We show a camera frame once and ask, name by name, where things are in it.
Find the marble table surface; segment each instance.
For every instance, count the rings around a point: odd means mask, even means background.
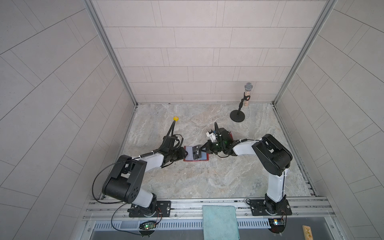
[[[174,116],[179,117],[174,134],[183,135],[184,146],[206,143],[205,133],[214,129],[217,122],[219,127],[231,131],[234,139],[260,139],[269,133],[289,149],[271,104],[250,103],[243,107],[243,122],[229,118],[229,113],[237,108],[238,104],[220,103],[139,105],[123,154],[138,156],[157,149]],[[310,196],[294,159],[289,170],[287,196]],[[163,169],[152,169],[145,173],[141,187],[158,198],[263,197],[268,187],[268,172],[256,156],[210,155],[209,161],[180,160]]]

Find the cloth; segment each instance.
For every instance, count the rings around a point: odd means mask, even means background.
[[[204,240],[239,240],[234,206],[203,206]]]

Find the black circular base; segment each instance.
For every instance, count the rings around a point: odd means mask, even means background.
[[[244,121],[245,119],[245,115],[242,111],[240,111],[239,115],[237,115],[237,111],[238,110],[233,110],[231,112],[231,114],[229,114],[229,116],[231,117],[231,119],[235,122],[242,122]]]

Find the gray surface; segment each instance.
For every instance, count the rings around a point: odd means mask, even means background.
[[[327,227],[324,218],[290,218],[287,221],[287,228],[282,236],[274,236],[268,229],[239,229],[240,239],[263,239],[263,240],[305,240],[303,234],[303,225],[310,226],[314,239],[333,240],[331,232]],[[99,231],[93,232],[91,240],[114,240],[114,239],[141,239],[141,236],[135,236],[126,232],[118,231]],[[203,240],[203,230],[162,230],[155,231],[150,239],[156,240]]]
[[[154,104],[139,105],[123,154],[138,156],[158,148],[174,116],[180,118],[175,134],[184,137],[183,145],[204,144],[205,133],[219,127],[232,131],[234,139],[259,139],[272,134],[288,146],[270,104],[250,103],[243,108],[245,121],[236,123],[229,113],[238,104]],[[209,161],[184,162],[153,169],[144,175],[142,188],[158,198],[263,197],[268,187],[268,173],[256,156],[210,155]],[[287,196],[309,196],[308,188],[292,160],[286,181]]]

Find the black mounting plate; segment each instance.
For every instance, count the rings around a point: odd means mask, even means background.
[[[138,207],[135,207],[133,211],[135,212],[130,212],[129,217],[147,217],[142,213],[139,213]],[[169,217],[170,216],[170,201],[157,201],[156,202],[156,212],[153,215],[153,217],[157,217],[157,212],[159,211],[157,208],[160,208],[161,213],[163,217]]]
[[[266,211],[264,199],[251,199],[250,201],[252,216],[274,216]],[[276,215],[281,215],[281,210],[286,212],[287,215],[292,215],[291,207],[288,203],[288,200],[286,199],[283,199],[282,201],[278,202],[276,208],[278,209],[278,213]]]

